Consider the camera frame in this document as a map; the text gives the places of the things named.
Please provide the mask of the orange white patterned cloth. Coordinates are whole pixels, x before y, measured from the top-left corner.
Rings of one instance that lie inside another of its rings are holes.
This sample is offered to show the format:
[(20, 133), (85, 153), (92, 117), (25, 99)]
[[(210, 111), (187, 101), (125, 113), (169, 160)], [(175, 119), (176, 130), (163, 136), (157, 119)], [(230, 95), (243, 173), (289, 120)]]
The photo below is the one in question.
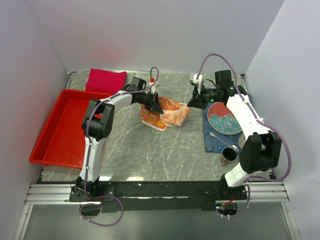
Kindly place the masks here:
[(165, 131), (167, 127), (180, 127), (191, 109), (185, 103), (175, 102), (167, 97), (160, 96), (158, 100), (163, 114), (147, 110), (141, 105), (141, 122), (158, 131)]

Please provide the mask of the crimson red garment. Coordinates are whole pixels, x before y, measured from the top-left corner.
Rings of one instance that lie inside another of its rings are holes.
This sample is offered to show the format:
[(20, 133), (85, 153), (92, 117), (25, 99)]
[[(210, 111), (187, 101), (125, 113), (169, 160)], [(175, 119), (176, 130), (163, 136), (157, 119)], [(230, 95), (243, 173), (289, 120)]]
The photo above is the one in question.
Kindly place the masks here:
[(92, 68), (89, 72), (85, 90), (114, 95), (124, 87), (126, 75), (126, 71), (113, 72)]

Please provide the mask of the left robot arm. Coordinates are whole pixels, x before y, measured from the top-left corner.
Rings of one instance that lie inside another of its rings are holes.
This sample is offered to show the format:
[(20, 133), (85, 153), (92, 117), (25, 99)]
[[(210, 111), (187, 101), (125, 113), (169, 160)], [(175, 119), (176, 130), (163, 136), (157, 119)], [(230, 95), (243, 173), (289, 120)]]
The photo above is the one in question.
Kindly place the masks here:
[(134, 77), (116, 94), (103, 98), (91, 99), (82, 122), (85, 136), (83, 165), (76, 187), (87, 201), (94, 201), (99, 195), (100, 159), (102, 147), (113, 127), (115, 113), (132, 104), (143, 105), (147, 110), (163, 114), (155, 92), (156, 78), (151, 85), (141, 78)]

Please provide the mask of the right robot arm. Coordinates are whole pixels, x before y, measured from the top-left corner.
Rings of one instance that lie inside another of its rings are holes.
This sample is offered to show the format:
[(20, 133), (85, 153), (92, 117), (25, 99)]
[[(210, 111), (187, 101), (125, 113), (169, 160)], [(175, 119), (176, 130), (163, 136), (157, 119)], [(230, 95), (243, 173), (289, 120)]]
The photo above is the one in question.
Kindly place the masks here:
[(239, 163), (223, 179), (219, 186), (219, 195), (230, 199), (250, 176), (266, 172), (279, 163), (282, 140), (269, 127), (263, 125), (253, 109), (246, 90), (232, 79), (230, 70), (215, 73), (216, 88), (207, 89), (203, 85), (201, 74), (196, 73), (190, 84), (194, 86), (188, 107), (205, 109), (209, 103), (223, 103), (237, 120), (245, 137), (240, 151)]

